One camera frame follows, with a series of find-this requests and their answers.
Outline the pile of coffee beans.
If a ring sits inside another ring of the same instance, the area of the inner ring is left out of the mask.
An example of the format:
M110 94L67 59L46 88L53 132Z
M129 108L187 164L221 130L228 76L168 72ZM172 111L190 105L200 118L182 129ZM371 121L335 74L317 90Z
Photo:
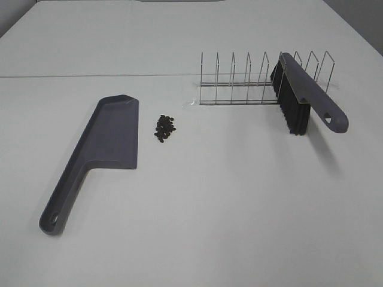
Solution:
M160 115L155 127L155 137L161 143L164 143L173 131L176 131L176 127L174 126L174 118L163 114Z

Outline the grey plastic dustpan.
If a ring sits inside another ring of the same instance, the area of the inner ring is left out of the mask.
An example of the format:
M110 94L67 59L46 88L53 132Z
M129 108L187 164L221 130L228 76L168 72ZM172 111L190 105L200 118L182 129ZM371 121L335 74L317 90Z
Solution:
M121 94L98 102L41 214L45 234L62 234L90 170L136 169L138 123L139 100Z

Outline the grey hand brush black bristles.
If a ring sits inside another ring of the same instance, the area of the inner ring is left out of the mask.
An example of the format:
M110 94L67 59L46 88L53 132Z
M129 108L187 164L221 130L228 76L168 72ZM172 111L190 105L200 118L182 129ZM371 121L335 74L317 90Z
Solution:
M270 80L291 134L306 134L312 109L331 131L348 131L346 114L291 54L280 54Z

